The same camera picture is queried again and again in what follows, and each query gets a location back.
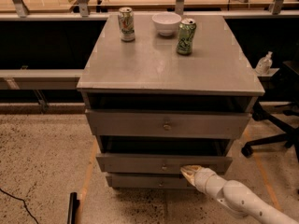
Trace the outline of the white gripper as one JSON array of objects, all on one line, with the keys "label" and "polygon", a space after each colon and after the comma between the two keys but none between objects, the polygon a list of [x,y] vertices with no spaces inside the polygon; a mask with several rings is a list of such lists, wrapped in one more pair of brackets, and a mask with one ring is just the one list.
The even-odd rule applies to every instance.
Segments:
[{"label": "white gripper", "polygon": [[205,194],[220,194],[226,183],[226,180],[214,171],[200,165],[185,165],[180,171],[190,184]]}]

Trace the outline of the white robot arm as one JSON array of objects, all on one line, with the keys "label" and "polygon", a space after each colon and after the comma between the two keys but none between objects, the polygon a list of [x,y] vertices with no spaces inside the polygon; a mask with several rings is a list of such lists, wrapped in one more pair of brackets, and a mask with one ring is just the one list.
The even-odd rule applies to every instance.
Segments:
[{"label": "white robot arm", "polygon": [[198,191],[214,198],[234,217],[251,216],[261,224],[299,224],[239,181],[226,180],[200,165],[182,166],[180,171]]}]

